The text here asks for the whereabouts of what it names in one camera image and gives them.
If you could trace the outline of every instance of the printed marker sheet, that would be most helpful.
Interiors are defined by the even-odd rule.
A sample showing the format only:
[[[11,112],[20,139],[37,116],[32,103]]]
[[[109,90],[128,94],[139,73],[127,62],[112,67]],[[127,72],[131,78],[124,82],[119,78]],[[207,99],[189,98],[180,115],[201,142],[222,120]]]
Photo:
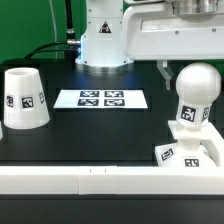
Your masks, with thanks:
[[[142,90],[61,90],[54,108],[147,109]]]

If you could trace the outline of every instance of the white cone-shaped cup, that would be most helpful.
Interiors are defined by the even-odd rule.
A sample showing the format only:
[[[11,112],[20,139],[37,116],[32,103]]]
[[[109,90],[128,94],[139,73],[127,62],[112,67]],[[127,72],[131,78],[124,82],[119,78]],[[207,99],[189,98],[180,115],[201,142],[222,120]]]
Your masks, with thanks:
[[[49,114],[35,68],[14,68],[5,72],[4,124],[14,129],[40,127]]]

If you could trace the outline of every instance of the green wall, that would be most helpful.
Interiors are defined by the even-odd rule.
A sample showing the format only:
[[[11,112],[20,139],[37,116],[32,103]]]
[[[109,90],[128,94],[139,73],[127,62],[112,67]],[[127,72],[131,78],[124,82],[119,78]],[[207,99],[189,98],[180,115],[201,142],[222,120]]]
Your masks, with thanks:
[[[58,40],[66,40],[64,0],[52,0]],[[84,0],[72,0],[74,27],[77,37],[85,31]],[[21,58],[40,45],[54,42],[54,30],[48,0],[0,0],[0,63]],[[41,54],[54,57],[55,54]]]

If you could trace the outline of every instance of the black tabletop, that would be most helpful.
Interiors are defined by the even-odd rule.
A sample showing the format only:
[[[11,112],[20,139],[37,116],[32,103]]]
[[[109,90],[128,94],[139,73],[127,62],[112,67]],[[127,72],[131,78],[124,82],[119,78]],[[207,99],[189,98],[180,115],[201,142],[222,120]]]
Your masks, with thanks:
[[[188,62],[176,62],[177,75]],[[50,122],[30,130],[3,124],[4,71],[39,69]],[[148,109],[54,109],[61,89],[142,90]],[[224,136],[224,100],[213,104],[210,121]],[[135,63],[120,74],[96,75],[64,60],[9,60],[0,66],[0,165],[156,166],[157,145],[174,142],[168,120],[178,105],[155,62]],[[0,196],[0,223],[223,223],[223,196],[52,195]]]
[[[99,75],[64,61],[11,60],[1,67],[1,86],[6,69],[24,66],[40,72],[50,122],[30,130],[3,125],[2,163],[155,165],[155,146],[172,140],[167,122],[175,119],[178,98],[175,91],[166,90],[156,63],[136,63],[131,71]],[[148,109],[54,109],[61,89],[142,90]]]

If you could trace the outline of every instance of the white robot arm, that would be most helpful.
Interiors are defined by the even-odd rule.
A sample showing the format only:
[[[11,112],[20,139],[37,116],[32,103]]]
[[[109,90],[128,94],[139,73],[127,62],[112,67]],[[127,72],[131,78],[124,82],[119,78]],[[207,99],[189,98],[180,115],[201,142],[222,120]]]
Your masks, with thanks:
[[[136,1],[123,19],[133,60],[223,59],[224,0]]]

